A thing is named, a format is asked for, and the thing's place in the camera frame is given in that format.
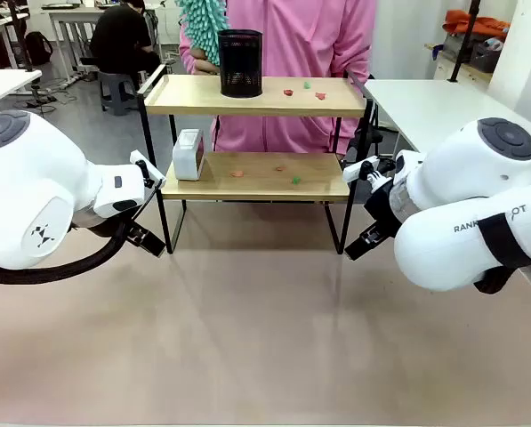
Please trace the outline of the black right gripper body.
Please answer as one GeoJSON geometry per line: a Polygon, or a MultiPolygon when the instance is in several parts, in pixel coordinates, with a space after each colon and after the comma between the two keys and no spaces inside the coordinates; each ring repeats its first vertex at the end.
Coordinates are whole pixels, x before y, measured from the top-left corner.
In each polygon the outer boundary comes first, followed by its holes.
{"type": "Polygon", "coordinates": [[[368,229],[368,233],[372,236],[395,237],[402,225],[390,206],[392,187],[393,181],[388,179],[386,183],[372,191],[370,198],[364,205],[364,208],[374,219],[373,225],[368,229]]]}

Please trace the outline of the white box clock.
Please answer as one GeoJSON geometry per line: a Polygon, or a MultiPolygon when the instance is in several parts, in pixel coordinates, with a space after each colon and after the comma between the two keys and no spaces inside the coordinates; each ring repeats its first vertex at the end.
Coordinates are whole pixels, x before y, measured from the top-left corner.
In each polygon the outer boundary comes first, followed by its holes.
{"type": "Polygon", "coordinates": [[[197,181],[205,159],[204,132],[183,129],[173,146],[173,170],[179,181],[197,181]]]}

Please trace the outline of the black mesh pen holder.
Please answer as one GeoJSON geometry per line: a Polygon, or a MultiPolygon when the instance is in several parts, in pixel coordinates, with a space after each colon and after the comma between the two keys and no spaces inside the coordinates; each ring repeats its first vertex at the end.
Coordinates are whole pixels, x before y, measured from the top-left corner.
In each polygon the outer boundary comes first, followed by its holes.
{"type": "Polygon", "coordinates": [[[262,94],[262,33],[224,29],[218,33],[221,94],[254,98],[262,94]]]}

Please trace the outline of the teal microfiber duster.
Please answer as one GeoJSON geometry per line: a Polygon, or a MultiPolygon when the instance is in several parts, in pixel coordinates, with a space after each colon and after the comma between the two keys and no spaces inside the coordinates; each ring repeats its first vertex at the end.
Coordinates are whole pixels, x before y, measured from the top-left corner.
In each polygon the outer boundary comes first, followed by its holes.
{"type": "Polygon", "coordinates": [[[204,51],[214,65],[220,65],[219,33],[229,29],[227,0],[174,0],[181,9],[181,23],[190,45],[204,51]]]}

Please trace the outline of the person's right forearm pink sleeve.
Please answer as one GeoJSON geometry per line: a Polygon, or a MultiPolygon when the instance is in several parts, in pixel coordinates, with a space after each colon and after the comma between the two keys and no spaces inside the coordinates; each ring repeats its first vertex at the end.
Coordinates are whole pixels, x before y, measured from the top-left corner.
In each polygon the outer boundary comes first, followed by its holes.
{"type": "Polygon", "coordinates": [[[189,74],[195,74],[197,72],[197,57],[191,51],[191,42],[186,36],[187,27],[188,25],[185,22],[181,24],[179,54],[181,56],[181,62],[186,71],[189,74]]]}

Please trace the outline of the two-tier wooden metal shelf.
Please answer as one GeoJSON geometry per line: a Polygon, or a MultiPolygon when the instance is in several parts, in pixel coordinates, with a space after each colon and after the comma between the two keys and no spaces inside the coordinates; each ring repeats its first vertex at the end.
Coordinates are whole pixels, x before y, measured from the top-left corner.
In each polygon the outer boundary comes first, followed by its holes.
{"type": "MultiPolygon", "coordinates": [[[[244,116],[244,117],[335,117],[358,120],[360,130],[367,133],[373,103],[359,94],[362,85],[352,74],[342,78],[312,78],[305,89],[303,77],[264,77],[262,94],[254,98],[230,98],[220,92],[218,77],[167,75],[159,66],[137,92],[142,131],[149,160],[156,159],[149,125],[150,115],[168,117],[172,129],[171,141],[177,141],[175,118],[178,115],[244,116]],[[294,91],[285,96],[284,90],[294,91]],[[325,93],[320,100],[315,93],[325,93]]],[[[165,200],[241,201],[241,202],[312,202],[326,210],[343,201],[346,210],[341,227],[328,223],[338,253],[343,252],[350,224],[356,186],[342,180],[342,170],[334,153],[215,153],[206,154],[202,175],[198,181],[181,184],[174,170],[167,174],[166,185],[157,191],[157,206],[163,228],[165,250],[173,252],[181,233],[185,211],[181,210],[175,226],[170,227],[165,212],[165,200]],[[284,166],[284,172],[275,171],[284,166]],[[243,171],[244,176],[230,176],[243,171]],[[293,184],[293,177],[302,179],[293,184]]]]}

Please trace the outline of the person's right hand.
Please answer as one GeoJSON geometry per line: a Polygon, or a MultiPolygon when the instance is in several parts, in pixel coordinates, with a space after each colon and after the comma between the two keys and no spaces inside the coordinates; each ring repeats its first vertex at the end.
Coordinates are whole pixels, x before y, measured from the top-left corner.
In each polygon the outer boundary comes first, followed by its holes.
{"type": "Polygon", "coordinates": [[[191,48],[190,54],[193,58],[192,73],[194,75],[217,76],[220,74],[220,69],[207,59],[204,50],[200,48],[191,48]]]}

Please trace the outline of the large white side table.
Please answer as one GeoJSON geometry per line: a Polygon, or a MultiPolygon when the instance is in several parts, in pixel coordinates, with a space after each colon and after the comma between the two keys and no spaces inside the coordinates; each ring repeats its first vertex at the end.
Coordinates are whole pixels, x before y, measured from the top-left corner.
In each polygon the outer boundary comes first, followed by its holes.
{"type": "Polygon", "coordinates": [[[373,79],[370,98],[398,130],[395,150],[428,152],[451,133],[478,118],[502,117],[531,134],[531,122],[489,95],[446,80],[373,79]]]}

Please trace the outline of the grey plastic stool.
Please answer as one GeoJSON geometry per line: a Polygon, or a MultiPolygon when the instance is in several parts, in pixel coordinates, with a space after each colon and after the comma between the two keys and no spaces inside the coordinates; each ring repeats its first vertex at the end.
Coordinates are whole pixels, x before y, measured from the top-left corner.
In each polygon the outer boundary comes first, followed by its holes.
{"type": "Polygon", "coordinates": [[[101,110],[117,117],[138,108],[133,80],[124,74],[98,72],[101,110]]]}

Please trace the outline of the grey storage bin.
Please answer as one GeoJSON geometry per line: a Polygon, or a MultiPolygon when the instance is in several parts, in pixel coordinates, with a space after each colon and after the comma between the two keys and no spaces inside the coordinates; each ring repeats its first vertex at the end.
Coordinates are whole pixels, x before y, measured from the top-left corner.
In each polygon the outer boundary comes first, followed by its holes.
{"type": "Polygon", "coordinates": [[[484,73],[493,73],[503,50],[504,43],[492,37],[473,46],[470,65],[484,73]]]}

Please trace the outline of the person in pink jacket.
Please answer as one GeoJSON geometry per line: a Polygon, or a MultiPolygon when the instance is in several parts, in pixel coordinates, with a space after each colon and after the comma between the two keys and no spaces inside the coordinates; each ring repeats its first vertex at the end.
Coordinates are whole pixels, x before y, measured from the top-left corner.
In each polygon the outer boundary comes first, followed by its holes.
{"type": "MultiPolygon", "coordinates": [[[[226,0],[233,29],[262,34],[266,77],[370,76],[377,0],[226,0]]],[[[223,152],[345,155],[356,118],[217,117],[212,144],[223,152]]]]}

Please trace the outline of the seated person in black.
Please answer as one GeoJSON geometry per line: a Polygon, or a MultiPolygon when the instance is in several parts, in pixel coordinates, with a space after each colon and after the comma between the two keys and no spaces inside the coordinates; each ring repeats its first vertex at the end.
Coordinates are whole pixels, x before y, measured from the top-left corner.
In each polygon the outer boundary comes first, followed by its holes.
{"type": "Polygon", "coordinates": [[[106,9],[96,22],[91,53],[101,72],[132,77],[152,74],[161,64],[144,19],[144,0],[123,0],[106,9]]]}

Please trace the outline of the orange cloth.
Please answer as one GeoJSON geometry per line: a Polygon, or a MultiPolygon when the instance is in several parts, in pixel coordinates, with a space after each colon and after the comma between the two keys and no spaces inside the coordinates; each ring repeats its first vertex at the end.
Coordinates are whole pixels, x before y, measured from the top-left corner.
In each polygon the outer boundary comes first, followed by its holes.
{"type": "MultiPolygon", "coordinates": [[[[471,15],[462,10],[448,10],[442,28],[448,34],[465,34],[471,23],[471,15]]],[[[496,37],[504,40],[511,24],[491,17],[478,16],[471,33],[476,36],[496,37]]]]}

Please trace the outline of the black backpack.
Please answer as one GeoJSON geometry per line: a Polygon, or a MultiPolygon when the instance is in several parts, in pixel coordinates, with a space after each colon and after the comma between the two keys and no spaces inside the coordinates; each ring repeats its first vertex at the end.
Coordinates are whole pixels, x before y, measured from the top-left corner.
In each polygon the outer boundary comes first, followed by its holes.
{"type": "Polygon", "coordinates": [[[26,34],[25,42],[31,64],[41,66],[51,60],[53,48],[47,37],[39,31],[26,34]]]}

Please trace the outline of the white background desk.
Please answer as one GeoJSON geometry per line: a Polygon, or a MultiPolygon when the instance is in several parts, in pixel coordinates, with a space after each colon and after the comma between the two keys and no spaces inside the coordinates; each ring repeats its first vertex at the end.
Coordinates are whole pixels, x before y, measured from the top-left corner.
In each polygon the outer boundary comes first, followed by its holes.
{"type": "Polygon", "coordinates": [[[42,6],[42,12],[48,16],[52,27],[67,86],[98,70],[92,64],[91,40],[105,10],[105,7],[97,5],[87,7],[83,0],[80,5],[76,0],[50,0],[42,6]]]}

